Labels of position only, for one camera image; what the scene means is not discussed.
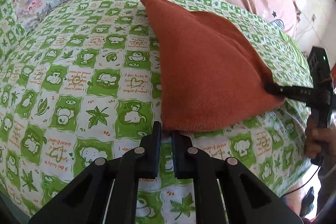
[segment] leaf print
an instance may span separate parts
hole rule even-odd
[[[96,126],[98,124],[98,121],[102,122],[104,125],[107,125],[106,117],[108,117],[108,114],[103,113],[105,109],[102,111],[99,110],[99,108],[96,106],[94,110],[87,110],[86,112],[92,115],[92,117],[89,119],[89,128],[92,126]]]
[[[125,31],[125,27],[114,27],[116,32]]]
[[[18,55],[17,55],[17,60],[20,60],[20,59],[23,57],[24,54],[25,54],[25,53],[18,54]]]
[[[25,170],[23,170],[23,169],[22,169],[22,172],[23,172],[23,177],[21,177],[21,178],[22,178],[22,180],[25,182],[25,184],[22,185],[22,187],[24,187],[24,186],[27,185],[29,192],[31,192],[31,190],[37,192],[36,187],[33,185],[33,182],[34,182],[34,181],[33,181],[33,173],[32,173],[32,171],[30,171],[30,172],[28,173],[28,175],[27,175],[27,173],[25,172]]]
[[[12,105],[15,104],[15,100],[17,99],[17,95],[19,93],[16,93],[16,91],[12,92]]]
[[[170,211],[179,213],[179,215],[174,220],[177,220],[182,215],[182,213],[184,213],[187,217],[190,217],[190,212],[195,211],[195,207],[190,206],[194,203],[191,193],[189,193],[185,198],[182,198],[182,203],[178,203],[173,200],[171,200],[170,203],[174,207],[174,209],[171,209]]]
[[[278,159],[274,161],[274,164],[275,164],[275,168],[278,169],[280,168],[280,153],[278,155]]]
[[[1,43],[4,47],[6,47],[7,46],[7,44],[8,44],[8,42],[6,42],[6,40],[5,39],[3,39],[3,42]]]
[[[39,60],[42,56],[42,52],[40,52],[36,57],[35,57],[35,61]]]
[[[69,52],[67,52],[67,53],[64,53],[63,56],[62,56],[62,58],[63,58],[63,59],[71,58],[73,52],[74,52],[74,51],[71,50],[71,51],[69,51]]]
[[[117,60],[117,53],[116,52],[110,52],[106,55],[103,55],[103,57],[106,57],[106,62],[116,61]]]
[[[44,100],[41,99],[39,104],[38,104],[38,107],[37,107],[37,112],[35,115],[43,115],[50,107],[48,107],[48,99],[45,98]]]

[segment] green leaf pattern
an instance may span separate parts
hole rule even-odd
[[[276,26],[222,0],[169,1],[230,20],[269,61],[277,83],[311,85],[302,60],[296,60],[300,53],[287,46]],[[25,198],[32,216],[96,157],[120,157],[151,133],[161,117],[160,46],[139,0],[70,0],[41,18],[27,37],[17,31],[10,10],[0,0],[1,60],[7,57],[0,63],[0,180],[16,190],[15,203]],[[17,42],[9,41],[9,30]],[[55,39],[44,43],[47,37]],[[198,132],[193,143],[218,159],[239,156],[257,176],[269,159],[274,177],[265,173],[265,182],[281,195],[310,166],[303,157],[309,112],[300,103],[288,106]],[[288,138],[290,124],[295,139]],[[171,146],[162,143],[158,178],[139,182],[139,224],[194,223],[193,185],[175,179],[171,154]]]

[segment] folded towel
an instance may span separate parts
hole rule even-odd
[[[283,103],[270,69],[227,19],[166,0],[141,0],[160,44],[165,130],[210,131]]]

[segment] black handle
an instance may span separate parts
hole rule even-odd
[[[330,112],[329,110],[319,111],[313,108],[311,109],[311,114],[313,115],[313,118],[318,128],[329,128],[331,126],[329,112]],[[314,159],[311,159],[310,162],[314,165],[321,166],[324,157],[328,153],[329,144],[326,142],[319,142],[319,141],[317,141],[316,143],[322,147],[322,150],[320,153],[316,155]]]

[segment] plaid heart pattern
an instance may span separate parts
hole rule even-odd
[[[285,24],[281,19],[276,19],[271,22],[274,26],[278,26],[280,29],[284,30],[285,29]]]

